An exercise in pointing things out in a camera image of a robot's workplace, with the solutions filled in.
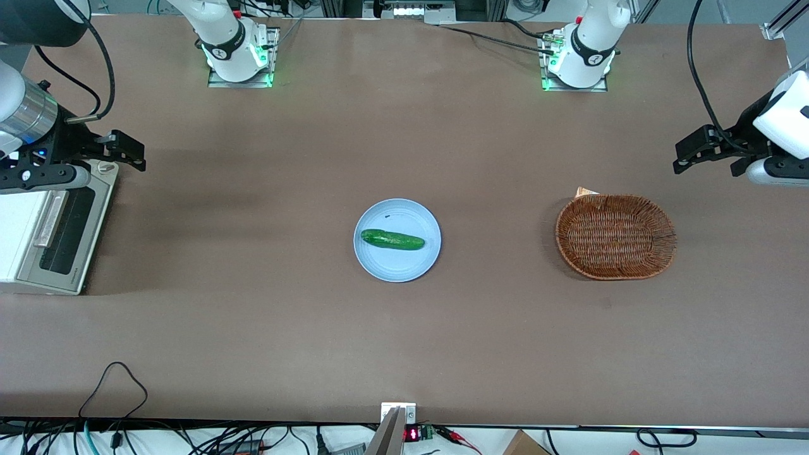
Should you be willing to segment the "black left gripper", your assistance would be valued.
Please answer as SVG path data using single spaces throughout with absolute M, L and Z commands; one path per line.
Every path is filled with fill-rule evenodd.
M 721 159 L 731 157 L 749 157 L 764 159 L 772 155 L 770 140 L 754 126 L 753 122 L 769 103 L 772 94 L 765 94 L 753 104 L 746 107 L 737 118 L 736 124 L 728 128 L 701 126 L 676 144 L 677 159 L 673 162 L 676 175 L 684 173 L 694 164 L 700 163 L 700 154 L 706 150 L 714 150 L 719 146 Z

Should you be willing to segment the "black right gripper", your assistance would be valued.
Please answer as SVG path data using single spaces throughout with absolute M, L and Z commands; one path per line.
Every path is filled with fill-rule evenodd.
M 125 157 L 138 172 L 145 172 L 144 144 L 121 130 L 107 135 L 93 133 L 84 124 L 67 124 L 58 120 L 47 131 L 24 131 L 23 145 L 18 149 L 18 163 L 23 167 L 49 164 L 74 164 L 80 159 Z

